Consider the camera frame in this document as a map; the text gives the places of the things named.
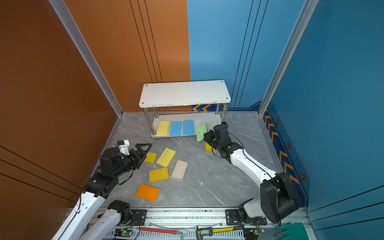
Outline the circuit board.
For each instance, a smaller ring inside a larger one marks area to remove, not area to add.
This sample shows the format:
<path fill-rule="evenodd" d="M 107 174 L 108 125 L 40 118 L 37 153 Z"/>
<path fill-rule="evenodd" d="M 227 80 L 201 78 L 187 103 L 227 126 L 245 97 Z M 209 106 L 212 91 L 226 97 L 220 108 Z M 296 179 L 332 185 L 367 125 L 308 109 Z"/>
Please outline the circuit board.
<path fill-rule="evenodd" d="M 132 236 L 133 236 L 133 231 L 128 229 L 116 229 L 114 233 L 114 238 L 117 238 L 117 237 L 130 238 Z"/>
<path fill-rule="evenodd" d="M 265 230 L 263 228 L 258 228 L 258 229 L 253 229 L 253 230 L 250 230 L 250 233 L 252 233 L 253 235 L 259 235 L 259 234 L 262 234 L 264 233 Z"/>

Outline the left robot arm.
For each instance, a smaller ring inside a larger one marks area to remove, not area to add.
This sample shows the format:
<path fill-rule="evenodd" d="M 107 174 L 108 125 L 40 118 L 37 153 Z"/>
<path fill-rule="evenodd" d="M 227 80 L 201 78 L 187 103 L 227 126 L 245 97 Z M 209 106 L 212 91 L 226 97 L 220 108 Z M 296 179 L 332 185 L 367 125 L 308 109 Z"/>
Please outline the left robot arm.
<path fill-rule="evenodd" d="M 138 170 L 152 148 L 152 144 L 136 144 L 133 149 L 129 145 L 128 140 L 118 141 L 117 145 L 103 151 L 100 165 L 82 187 L 76 206 L 54 235 L 55 240 L 102 240 L 120 222 L 134 221 L 130 204 L 115 200 L 101 219 L 86 229 L 112 190 L 120 184 L 119 177 Z"/>

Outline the red-handled tool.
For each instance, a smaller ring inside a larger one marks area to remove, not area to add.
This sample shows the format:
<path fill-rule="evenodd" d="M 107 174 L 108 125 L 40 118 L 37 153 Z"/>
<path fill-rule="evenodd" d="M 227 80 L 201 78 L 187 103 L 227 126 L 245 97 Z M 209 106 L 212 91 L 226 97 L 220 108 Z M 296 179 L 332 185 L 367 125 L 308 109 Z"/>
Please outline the red-handled tool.
<path fill-rule="evenodd" d="M 153 232 L 153 233 L 162 233 L 162 234 L 171 234 L 177 235 L 178 232 L 174 230 L 163 230 L 163 229 L 154 229 L 154 228 L 141 228 L 141 231 Z"/>

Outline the green cellulose sponge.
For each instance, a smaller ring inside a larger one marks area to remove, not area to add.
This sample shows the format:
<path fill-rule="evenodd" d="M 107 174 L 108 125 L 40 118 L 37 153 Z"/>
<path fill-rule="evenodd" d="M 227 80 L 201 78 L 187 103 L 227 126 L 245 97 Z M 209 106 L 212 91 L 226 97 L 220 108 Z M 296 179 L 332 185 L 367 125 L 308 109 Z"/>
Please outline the green cellulose sponge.
<path fill-rule="evenodd" d="M 201 142 L 204 140 L 205 133 L 207 133 L 207 125 L 206 124 L 199 125 L 196 129 L 196 136 L 197 136 L 198 142 Z"/>

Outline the yellow foam sponge lower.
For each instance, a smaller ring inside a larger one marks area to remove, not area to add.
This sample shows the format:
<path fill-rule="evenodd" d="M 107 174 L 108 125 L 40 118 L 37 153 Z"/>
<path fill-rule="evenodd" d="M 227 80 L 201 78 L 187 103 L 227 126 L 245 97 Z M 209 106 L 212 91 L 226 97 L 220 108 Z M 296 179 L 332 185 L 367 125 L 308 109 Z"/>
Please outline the yellow foam sponge lower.
<path fill-rule="evenodd" d="M 150 183 L 161 182 L 168 179 L 169 179 L 169 170 L 167 167 L 149 171 Z"/>

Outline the yellow cellulose sponge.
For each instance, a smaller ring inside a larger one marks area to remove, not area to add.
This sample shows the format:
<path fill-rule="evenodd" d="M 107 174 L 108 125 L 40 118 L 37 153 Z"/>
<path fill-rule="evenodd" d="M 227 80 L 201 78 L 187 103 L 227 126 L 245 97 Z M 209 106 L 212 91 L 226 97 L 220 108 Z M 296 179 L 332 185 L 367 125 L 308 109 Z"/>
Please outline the yellow cellulose sponge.
<path fill-rule="evenodd" d="M 168 136 L 170 132 L 171 121 L 160 120 L 157 128 L 157 136 Z"/>
<path fill-rule="evenodd" d="M 156 161 L 156 163 L 164 168 L 168 167 L 171 161 L 173 160 L 174 156 L 176 154 L 176 151 L 171 150 L 169 148 L 165 148 L 163 153 L 160 155 L 159 159 Z"/>

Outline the green rubber glove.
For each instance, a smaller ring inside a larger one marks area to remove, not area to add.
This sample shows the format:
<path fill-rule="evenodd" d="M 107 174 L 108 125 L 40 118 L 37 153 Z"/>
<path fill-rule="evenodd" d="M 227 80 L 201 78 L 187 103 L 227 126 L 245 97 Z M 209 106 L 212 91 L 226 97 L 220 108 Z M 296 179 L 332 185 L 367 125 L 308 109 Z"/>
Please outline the green rubber glove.
<path fill-rule="evenodd" d="M 278 240 L 309 240 L 308 233 L 302 223 L 277 226 L 281 232 L 276 234 Z"/>

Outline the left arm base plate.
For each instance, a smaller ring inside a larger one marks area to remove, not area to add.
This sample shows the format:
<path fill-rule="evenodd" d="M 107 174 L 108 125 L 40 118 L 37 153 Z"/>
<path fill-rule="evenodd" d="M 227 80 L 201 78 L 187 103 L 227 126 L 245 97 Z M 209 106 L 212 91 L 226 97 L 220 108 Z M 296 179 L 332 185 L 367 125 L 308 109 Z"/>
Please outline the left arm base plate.
<path fill-rule="evenodd" d="M 131 226 L 144 226 L 147 216 L 147 210 L 135 210 L 130 209 L 129 212 L 123 212 L 121 214 L 121 221 L 118 223 L 119 226 L 131 227 Z"/>

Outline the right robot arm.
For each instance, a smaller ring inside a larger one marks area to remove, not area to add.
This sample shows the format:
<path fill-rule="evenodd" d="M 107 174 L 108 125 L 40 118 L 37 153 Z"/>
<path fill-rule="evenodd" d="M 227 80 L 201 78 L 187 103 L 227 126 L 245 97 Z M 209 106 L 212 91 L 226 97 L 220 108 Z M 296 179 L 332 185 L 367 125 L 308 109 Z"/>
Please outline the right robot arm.
<path fill-rule="evenodd" d="M 244 145 L 233 142 L 228 124 L 222 122 L 204 133 L 203 140 L 220 154 L 220 158 L 242 170 L 260 187 L 260 197 L 239 205 L 238 219 L 246 225 L 256 221 L 261 213 L 273 224 L 281 221 L 300 208 L 292 180 L 288 174 L 277 173 L 251 157 Z"/>

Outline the orange foam sponge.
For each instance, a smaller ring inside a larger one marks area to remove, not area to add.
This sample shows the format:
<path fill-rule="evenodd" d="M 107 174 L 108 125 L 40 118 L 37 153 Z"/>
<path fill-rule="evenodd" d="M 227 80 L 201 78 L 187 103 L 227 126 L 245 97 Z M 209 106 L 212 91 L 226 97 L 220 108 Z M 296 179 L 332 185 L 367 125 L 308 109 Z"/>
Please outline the orange foam sponge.
<path fill-rule="evenodd" d="M 151 202 L 155 202 L 159 192 L 160 192 L 159 188 L 141 184 L 136 192 L 136 197 L 145 199 Z"/>

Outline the white two-tier shelf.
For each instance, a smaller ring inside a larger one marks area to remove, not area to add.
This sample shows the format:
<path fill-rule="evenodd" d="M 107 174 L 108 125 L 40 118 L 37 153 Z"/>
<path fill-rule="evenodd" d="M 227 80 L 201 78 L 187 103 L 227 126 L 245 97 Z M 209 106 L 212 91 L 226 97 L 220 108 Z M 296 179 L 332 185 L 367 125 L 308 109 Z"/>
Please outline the white two-tier shelf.
<path fill-rule="evenodd" d="M 231 97 L 224 80 L 144 84 L 140 108 L 151 129 L 153 138 L 167 138 L 170 134 L 158 134 L 160 121 L 194 121 L 196 128 L 206 124 L 210 130 L 225 121 Z M 160 115 L 158 108 L 190 107 L 191 112 Z"/>

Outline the blue cellulose sponge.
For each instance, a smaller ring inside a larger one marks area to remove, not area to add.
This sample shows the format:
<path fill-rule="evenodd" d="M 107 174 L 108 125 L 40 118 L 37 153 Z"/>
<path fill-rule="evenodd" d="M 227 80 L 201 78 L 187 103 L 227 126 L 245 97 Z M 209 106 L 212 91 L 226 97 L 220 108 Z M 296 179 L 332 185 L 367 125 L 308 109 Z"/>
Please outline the blue cellulose sponge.
<path fill-rule="evenodd" d="M 170 136 L 171 137 L 181 136 L 181 132 L 182 132 L 182 122 L 181 121 L 171 121 Z"/>
<path fill-rule="evenodd" d="M 191 136 L 195 134 L 194 120 L 183 120 L 183 136 Z"/>

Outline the beige foam sponge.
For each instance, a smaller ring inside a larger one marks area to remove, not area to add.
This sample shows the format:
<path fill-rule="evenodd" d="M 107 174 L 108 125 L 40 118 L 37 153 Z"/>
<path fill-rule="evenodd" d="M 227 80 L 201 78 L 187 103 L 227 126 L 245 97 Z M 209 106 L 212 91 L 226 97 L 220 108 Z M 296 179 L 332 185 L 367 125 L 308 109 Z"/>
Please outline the beige foam sponge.
<path fill-rule="evenodd" d="M 177 160 L 171 177 L 176 180 L 182 181 L 185 177 L 189 163 L 183 160 Z"/>

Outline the aluminium front rail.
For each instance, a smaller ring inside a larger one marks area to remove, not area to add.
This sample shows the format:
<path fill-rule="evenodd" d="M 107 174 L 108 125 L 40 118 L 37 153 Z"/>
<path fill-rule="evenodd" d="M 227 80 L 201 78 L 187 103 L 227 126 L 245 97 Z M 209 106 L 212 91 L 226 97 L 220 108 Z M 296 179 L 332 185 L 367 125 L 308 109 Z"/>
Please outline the aluminium front rail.
<path fill-rule="evenodd" d="M 131 208 L 135 210 L 147 210 L 147 216 L 145 225 L 142 227 L 153 227 L 163 229 L 184 229 L 196 230 L 196 226 L 199 228 L 226 228 L 231 227 L 226 223 L 226 209 L 239 209 L 238 207 L 190 207 L 190 208 Z M 94 216 L 88 223 L 89 229 L 96 224 L 100 219 L 99 215 L 103 215 L 107 208 L 99 208 Z M 256 211 L 256 217 L 265 217 L 262 210 Z M 309 221 L 307 214 L 303 208 L 299 208 L 292 214 L 284 218 L 282 224 L 288 223 L 302 223 L 309 236 L 309 240 L 317 240 L 315 231 Z M 265 230 L 272 229 L 277 230 L 275 227 L 278 224 L 273 224 L 267 219 L 266 226 L 260 226 Z"/>

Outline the small yellow foam sponge left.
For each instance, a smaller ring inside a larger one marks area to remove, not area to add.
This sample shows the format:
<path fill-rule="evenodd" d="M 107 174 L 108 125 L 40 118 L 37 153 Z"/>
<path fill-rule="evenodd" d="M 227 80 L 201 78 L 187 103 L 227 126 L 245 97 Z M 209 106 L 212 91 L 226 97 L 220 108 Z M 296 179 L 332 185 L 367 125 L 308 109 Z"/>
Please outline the small yellow foam sponge left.
<path fill-rule="evenodd" d="M 153 164 L 157 158 L 156 153 L 147 153 L 147 156 L 144 160 L 145 163 Z"/>

